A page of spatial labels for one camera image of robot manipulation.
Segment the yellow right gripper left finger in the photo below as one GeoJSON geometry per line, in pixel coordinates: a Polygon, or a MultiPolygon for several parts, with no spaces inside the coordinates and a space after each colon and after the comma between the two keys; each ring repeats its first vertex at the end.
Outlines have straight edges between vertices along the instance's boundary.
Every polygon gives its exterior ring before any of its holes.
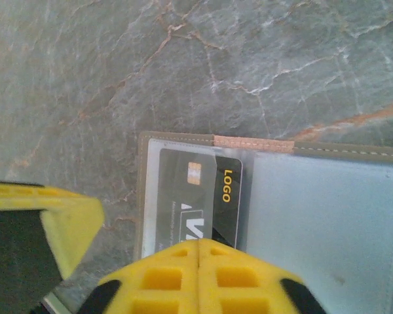
{"type": "Polygon", "coordinates": [[[187,240],[106,275],[80,314],[198,314],[198,245],[187,240]]]}

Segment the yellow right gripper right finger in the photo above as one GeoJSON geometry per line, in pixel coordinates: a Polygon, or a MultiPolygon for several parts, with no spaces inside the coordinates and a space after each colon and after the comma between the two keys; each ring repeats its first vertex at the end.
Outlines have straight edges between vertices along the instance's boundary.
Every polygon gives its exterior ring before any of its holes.
{"type": "Polygon", "coordinates": [[[214,240],[198,240],[200,314],[327,314],[296,274],[214,240]]]}

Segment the grey card holder wallet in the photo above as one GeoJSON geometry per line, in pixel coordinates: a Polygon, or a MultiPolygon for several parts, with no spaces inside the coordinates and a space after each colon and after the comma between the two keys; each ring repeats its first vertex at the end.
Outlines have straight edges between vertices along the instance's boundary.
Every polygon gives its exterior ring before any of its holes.
{"type": "Polygon", "coordinates": [[[158,252],[164,148],[242,162],[233,248],[300,275],[328,314],[393,314],[393,147],[145,131],[137,259],[158,252]]]}

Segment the black credit card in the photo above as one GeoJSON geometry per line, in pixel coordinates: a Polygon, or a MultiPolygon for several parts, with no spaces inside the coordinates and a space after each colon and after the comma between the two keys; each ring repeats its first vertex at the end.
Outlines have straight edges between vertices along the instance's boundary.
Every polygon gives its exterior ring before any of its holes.
{"type": "Polygon", "coordinates": [[[239,159],[162,149],[155,250],[204,237],[236,247],[241,180],[239,159]]]}

